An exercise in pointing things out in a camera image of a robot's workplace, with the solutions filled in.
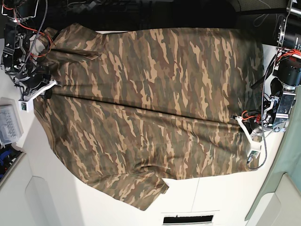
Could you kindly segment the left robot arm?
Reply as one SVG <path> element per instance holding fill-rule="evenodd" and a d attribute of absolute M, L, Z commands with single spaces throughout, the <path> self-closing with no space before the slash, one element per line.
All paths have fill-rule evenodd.
<path fill-rule="evenodd" d="M 286 17 L 278 21 L 276 54 L 265 75 L 252 86 L 256 89 L 273 76 L 270 95 L 263 96 L 259 110 L 242 116 L 246 134 L 251 137 L 262 136 L 265 131 L 286 131 L 296 101 L 295 89 L 301 84 L 301 10 L 295 0 L 290 0 L 286 11 Z"/>

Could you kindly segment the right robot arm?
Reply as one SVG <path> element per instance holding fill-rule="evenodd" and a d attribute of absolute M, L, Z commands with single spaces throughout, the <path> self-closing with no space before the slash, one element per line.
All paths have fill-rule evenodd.
<path fill-rule="evenodd" d="M 35 18 L 40 1 L 3 0 L 1 14 L 8 18 L 4 27 L 4 49 L 1 66 L 14 86 L 21 91 L 21 100 L 28 101 L 39 95 L 49 97 L 49 85 L 52 81 L 48 66 L 37 62 L 33 53 L 36 41 L 44 37 L 48 41 L 49 52 L 52 39 L 42 31 L 48 12 L 48 2 L 44 3 L 43 18 L 38 28 L 29 27 L 26 21 Z"/>

